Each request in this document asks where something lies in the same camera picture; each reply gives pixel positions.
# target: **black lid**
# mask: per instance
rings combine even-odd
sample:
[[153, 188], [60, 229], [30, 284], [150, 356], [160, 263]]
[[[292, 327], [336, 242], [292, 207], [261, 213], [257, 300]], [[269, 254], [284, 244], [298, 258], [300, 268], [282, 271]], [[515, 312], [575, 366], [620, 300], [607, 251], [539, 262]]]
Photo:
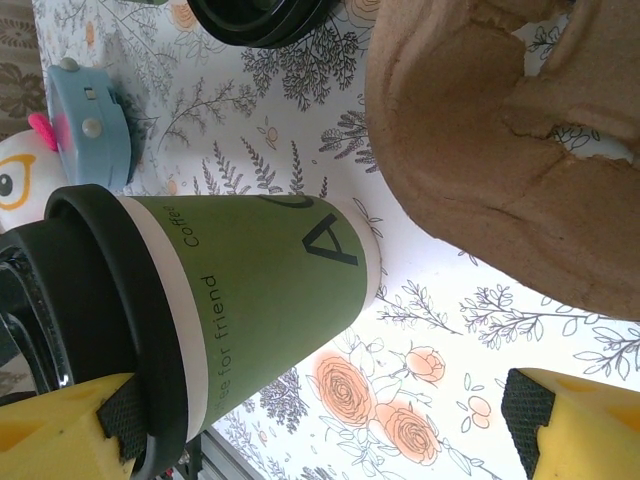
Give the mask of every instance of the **black lid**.
[[65, 386], [64, 375], [70, 385], [135, 372], [148, 435], [134, 476], [175, 464], [188, 422], [180, 346], [153, 260], [111, 193], [61, 188], [45, 220], [1, 235], [0, 292], [0, 314], [40, 371], [41, 393]]
[[324, 21], [336, 0], [188, 0], [205, 30], [228, 45], [279, 48]]

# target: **green paper cup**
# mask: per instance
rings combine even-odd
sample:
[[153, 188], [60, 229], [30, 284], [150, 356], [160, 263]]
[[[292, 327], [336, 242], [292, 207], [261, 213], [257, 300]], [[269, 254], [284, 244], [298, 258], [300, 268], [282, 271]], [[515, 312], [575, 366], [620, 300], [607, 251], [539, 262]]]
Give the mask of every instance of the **green paper cup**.
[[122, 197], [180, 343], [187, 440], [348, 327], [380, 255], [350, 208], [306, 196]]

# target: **tabletop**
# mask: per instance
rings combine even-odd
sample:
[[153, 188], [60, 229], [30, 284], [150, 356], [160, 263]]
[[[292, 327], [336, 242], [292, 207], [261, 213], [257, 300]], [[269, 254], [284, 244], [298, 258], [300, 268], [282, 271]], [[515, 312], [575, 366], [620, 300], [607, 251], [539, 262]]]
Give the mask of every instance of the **tabletop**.
[[[34, 0], [34, 10], [43, 67], [70, 56], [116, 82], [139, 159], [125, 194], [319, 195], [359, 209], [379, 241], [374, 305], [215, 424], [253, 467], [277, 480], [524, 479], [500, 415], [508, 370], [640, 390], [640, 325], [559, 304], [406, 217], [364, 117], [379, 0], [345, 2], [281, 50], [221, 44], [186, 0]], [[565, 23], [517, 33], [530, 73]], [[556, 138], [578, 152], [612, 148], [592, 130]], [[407, 428], [391, 429], [398, 422]]]

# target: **white table surface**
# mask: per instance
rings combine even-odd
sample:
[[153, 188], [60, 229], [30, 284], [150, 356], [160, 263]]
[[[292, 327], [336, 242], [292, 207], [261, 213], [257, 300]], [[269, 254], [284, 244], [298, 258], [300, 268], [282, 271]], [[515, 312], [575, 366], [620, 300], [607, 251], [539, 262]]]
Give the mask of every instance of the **white table surface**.
[[[364, 124], [377, 0], [347, 0], [314, 35], [279, 52], [220, 44], [185, 3], [34, 0], [43, 66], [64, 56], [105, 66], [125, 96], [140, 157], [125, 193], [327, 195], [362, 211], [382, 251], [373, 307], [215, 425], [265, 478], [524, 479], [500, 415], [509, 368], [640, 390], [640, 325], [543, 297], [403, 214]], [[554, 25], [521, 32], [529, 70], [557, 40]], [[591, 131], [567, 129], [559, 139], [586, 152], [609, 148]], [[323, 370], [323, 360], [341, 370]], [[346, 392], [332, 390], [339, 371]], [[348, 425], [332, 408], [341, 394], [377, 403], [377, 414]], [[380, 420], [393, 413], [431, 446], [386, 436]]]

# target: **black container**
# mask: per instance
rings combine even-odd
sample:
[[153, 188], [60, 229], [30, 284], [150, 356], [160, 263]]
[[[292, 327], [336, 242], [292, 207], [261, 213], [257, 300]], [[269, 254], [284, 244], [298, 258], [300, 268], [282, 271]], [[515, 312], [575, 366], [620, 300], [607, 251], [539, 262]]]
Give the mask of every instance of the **black container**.
[[323, 22], [336, 0], [188, 0], [205, 30], [228, 45], [279, 48]]

